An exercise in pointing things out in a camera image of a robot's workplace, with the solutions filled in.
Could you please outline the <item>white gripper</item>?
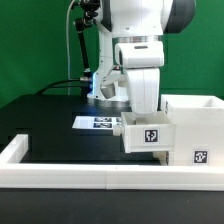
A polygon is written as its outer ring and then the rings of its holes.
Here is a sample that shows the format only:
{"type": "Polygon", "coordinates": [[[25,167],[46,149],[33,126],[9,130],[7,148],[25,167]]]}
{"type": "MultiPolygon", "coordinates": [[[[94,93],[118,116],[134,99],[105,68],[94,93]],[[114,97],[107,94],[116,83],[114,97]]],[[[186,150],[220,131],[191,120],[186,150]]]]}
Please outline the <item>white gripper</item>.
{"type": "Polygon", "coordinates": [[[116,95],[115,83],[127,88],[132,112],[138,116],[155,114],[158,106],[160,70],[158,68],[124,69],[124,73],[112,74],[102,79],[100,90],[106,99],[116,95]]]}

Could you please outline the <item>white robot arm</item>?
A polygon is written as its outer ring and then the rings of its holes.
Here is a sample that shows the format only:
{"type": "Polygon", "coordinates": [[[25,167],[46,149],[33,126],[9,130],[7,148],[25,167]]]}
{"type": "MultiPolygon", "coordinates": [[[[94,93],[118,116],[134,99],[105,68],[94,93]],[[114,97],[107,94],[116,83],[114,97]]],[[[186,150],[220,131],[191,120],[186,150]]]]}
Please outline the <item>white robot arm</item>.
{"type": "Polygon", "coordinates": [[[140,117],[157,111],[161,37],[183,31],[196,0],[100,0],[99,67],[88,97],[103,105],[128,105],[140,117]]]}

